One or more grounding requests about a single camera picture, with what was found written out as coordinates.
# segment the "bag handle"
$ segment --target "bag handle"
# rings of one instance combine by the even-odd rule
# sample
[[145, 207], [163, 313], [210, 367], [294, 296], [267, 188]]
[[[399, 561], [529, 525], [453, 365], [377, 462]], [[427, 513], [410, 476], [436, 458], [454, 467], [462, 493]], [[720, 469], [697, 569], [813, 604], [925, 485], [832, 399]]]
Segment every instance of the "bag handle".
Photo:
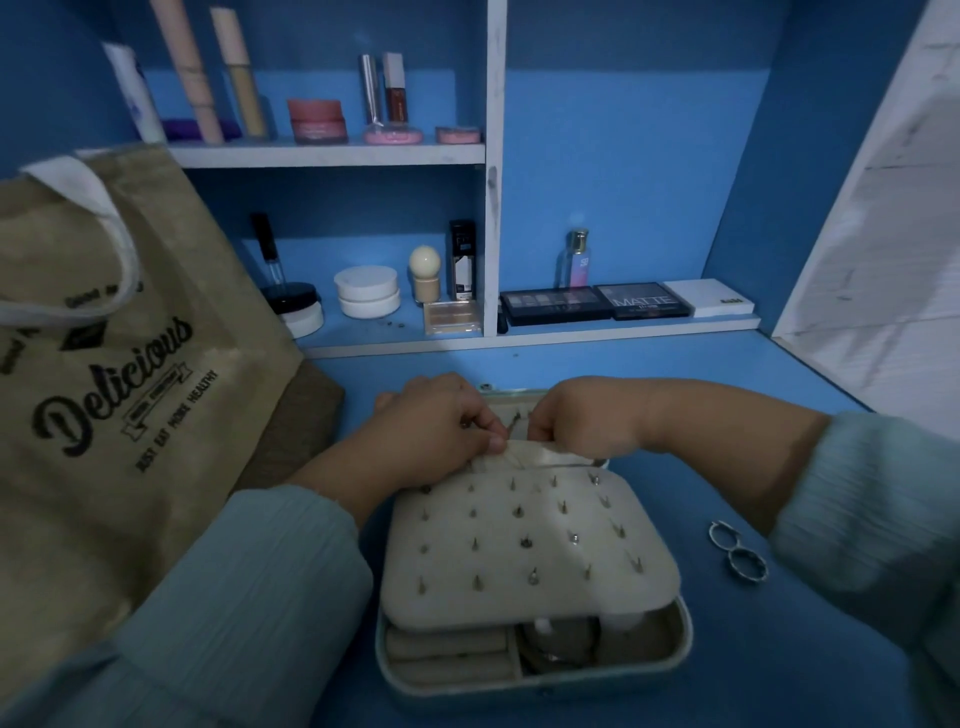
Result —
[[136, 247], [107, 188], [93, 170], [73, 157], [46, 159], [28, 164], [20, 171], [96, 215], [120, 259], [120, 283], [112, 299], [101, 305], [84, 308], [0, 302], [0, 326], [75, 327], [106, 319], [133, 297], [140, 282], [140, 259]]

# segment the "fabric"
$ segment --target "fabric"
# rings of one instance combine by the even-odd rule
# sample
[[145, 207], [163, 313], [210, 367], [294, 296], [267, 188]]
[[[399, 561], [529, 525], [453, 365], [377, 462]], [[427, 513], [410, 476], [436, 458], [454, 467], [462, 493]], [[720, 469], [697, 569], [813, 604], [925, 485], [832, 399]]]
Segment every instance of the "fabric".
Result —
[[770, 541], [907, 650], [931, 715], [960, 725], [960, 444], [896, 418], [835, 417]]
[[113, 640], [19, 695], [0, 728], [306, 725], [372, 591], [356, 537], [298, 486], [236, 494]]
[[343, 387], [302, 361], [232, 492], [272, 488], [327, 449], [343, 402]]
[[164, 147], [31, 169], [0, 182], [0, 700], [142, 603], [302, 362]]

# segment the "black box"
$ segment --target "black box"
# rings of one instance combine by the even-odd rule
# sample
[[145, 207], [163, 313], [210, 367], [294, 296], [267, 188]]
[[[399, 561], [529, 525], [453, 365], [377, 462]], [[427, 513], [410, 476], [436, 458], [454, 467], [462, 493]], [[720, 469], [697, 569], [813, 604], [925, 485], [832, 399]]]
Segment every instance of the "black box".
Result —
[[450, 221], [449, 294], [452, 301], [476, 295], [477, 228], [472, 220]]

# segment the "matte eyeshadow palette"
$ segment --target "matte eyeshadow palette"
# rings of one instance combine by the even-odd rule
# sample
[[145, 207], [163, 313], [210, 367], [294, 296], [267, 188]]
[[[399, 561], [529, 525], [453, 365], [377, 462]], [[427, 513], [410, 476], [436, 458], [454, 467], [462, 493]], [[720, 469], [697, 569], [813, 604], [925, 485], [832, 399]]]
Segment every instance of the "matte eyeshadow palette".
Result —
[[659, 283], [598, 285], [596, 289], [610, 303], [617, 321], [690, 315], [690, 307]]

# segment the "brown cloth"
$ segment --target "brown cloth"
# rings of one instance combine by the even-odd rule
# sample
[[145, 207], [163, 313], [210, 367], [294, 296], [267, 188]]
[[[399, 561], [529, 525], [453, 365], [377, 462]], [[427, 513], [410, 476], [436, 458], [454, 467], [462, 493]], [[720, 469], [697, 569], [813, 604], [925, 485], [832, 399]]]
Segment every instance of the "brown cloth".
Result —
[[276, 405], [233, 493], [282, 485], [333, 442], [344, 390], [304, 361]]

